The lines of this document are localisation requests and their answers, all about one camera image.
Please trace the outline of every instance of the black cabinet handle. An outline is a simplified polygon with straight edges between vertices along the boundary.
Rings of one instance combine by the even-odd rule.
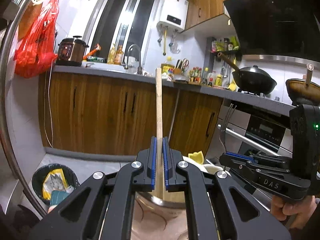
[[[73,90],[73,109],[76,108],[76,91],[77,91],[77,86],[75,86],[75,89]]]
[[[205,132],[205,136],[206,137],[209,137],[208,131],[209,131],[209,127],[210,127],[210,124],[212,122],[213,117],[214,117],[214,112],[212,112],[211,115],[210,115],[210,119],[209,119],[209,123],[208,123],[208,126],[207,126],[207,130]]]
[[[134,111],[134,103],[136,101],[136,94],[133,93],[133,104],[132,104],[132,108],[131,108],[131,113],[133,114],[133,111]]]
[[[123,112],[124,112],[124,113],[125,113],[125,109],[127,108],[127,99],[128,99],[128,92],[125,93],[124,109],[123,109]]]

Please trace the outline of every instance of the white window frame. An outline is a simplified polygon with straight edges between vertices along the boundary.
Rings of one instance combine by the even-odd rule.
[[[89,37],[89,41],[88,41],[88,46],[89,47],[87,48],[86,53],[88,53],[90,51],[90,48],[91,48],[92,42],[93,42],[93,38],[94,38],[95,32],[96,32],[97,27],[98,27],[98,23],[100,21],[101,15],[103,13],[103,10],[104,10],[107,2],[108,2],[108,0],[104,0],[103,1],[103,4],[102,4],[102,6],[101,6],[101,8],[99,10],[99,13],[97,15],[97,18],[96,18],[95,22],[94,22],[94,25],[93,25],[93,28],[92,28],[92,31],[91,31],[91,34],[90,34],[90,37]],[[124,6],[123,6],[122,11],[120,13],[119,20],[118,20],[116,28],[115,28],[115,32],[114,32],[114,35],[113,35],[113,38],[112,38],[110,49],[112,47],[112,44],[116,43],[116,41],[117,41],[117,36],[118,36],[118,33],[120,31],[120,27],[121,27],[121,19],[123,18],[123,15],[125,14],[125,12],[127,10],[127,6],[129,4],[129,2],[130,2],[130,0],[126,0],[125,3],[124,3]],[[134,6],[133,12],[132,12],[132,14],[133,14],[132,20],[130,21],[130,23],[128,25],[128,28],[127,28],[127,32],[125,34],[124,44],[123,44],[123,48],[122,48],[124,53],[126,53],[126,47],[127,47],[127,43],[128,43],[128,39],[129,39],[130,30],[131,30],[132,23],[133,23],[135,15],[136,15],[136,12],[137,12],[139,4],[140,4],[140,0],[137,0],[136,4]],[[148,40],[149,40],[149,36],[150,36],[151,26],[152,26],[154,17],[156,15],[157,4],[158,4],[158,0],[154,0],[153,6],[152,6],[152,9],[151,9],[151,12],[150,12],[149,20],[148,20],[148,23],[147,23],[147,28],[146,28],[146,31],[145,31],[145,35],[144,35],[144,38],[143,38],[142,46],[141,46],[141,61],[142,61],[141,64],[143,64],[144,61],[145,61],[145,55],[146,55],[146,52],[147,52],[147,44],[148,44]]]

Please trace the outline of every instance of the window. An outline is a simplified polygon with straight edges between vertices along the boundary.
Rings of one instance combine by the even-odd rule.
[[[157,0],[105,0],[105,6],[102,5],[89,38],[88,49],[94,49],[99,43],[101,51],[96,55],[108,58],[113,43],[116,49],[122,45],[125,55],[132,44],[137,44],[143,58],[156,2]],[[139,51],[133,49],[130,56],[138,61]]]

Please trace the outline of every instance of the metal pot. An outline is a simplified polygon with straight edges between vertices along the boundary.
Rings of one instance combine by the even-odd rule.
[[[239,69],[221,52],[218,54],[218,57],[223,59],[230,65],[230,67],[235,70],[232,73],[233,78],[237,86],[243,91],[247,91],[257,95],[259,95],[260,93],[267,95],[270,94],[277,85],[277,82],[273,78],[271,78],[267,72],[258,68],[257,65]]]
[[[57,65],[81,66],[84,52],[89,46],[80,40],[82,36],[73,36],[61,41],[58,51]]]
[[[285,82],[293,106],[320,105],[320,86],[311,82],[313,68],[313,65],[307,64],[306,80],[291,78]]]

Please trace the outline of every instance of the tile floor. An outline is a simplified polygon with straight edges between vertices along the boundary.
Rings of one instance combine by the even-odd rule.
[[[98,162],[46,154],[37,169],[50,163],[60,163],[68,166],[75,172],[80,184],[83,183],[88,177],[90,177],[96,171],[102,171],[105,174],[110,174],[119,171],[121,167],[128,164],[128,162]],[[32,190],[31,182],[29,183],[29,187],[31,188],[31,191],[34,193],[34,191]],[[41,203],[42,207],[47,211],[48,206],[46,206],[38,197],[37,199]],[[41,216],[36,212],[36,210],[25,197],[25,195],[22,195],[21,205],[29,208],[39,218],[41,218]]]

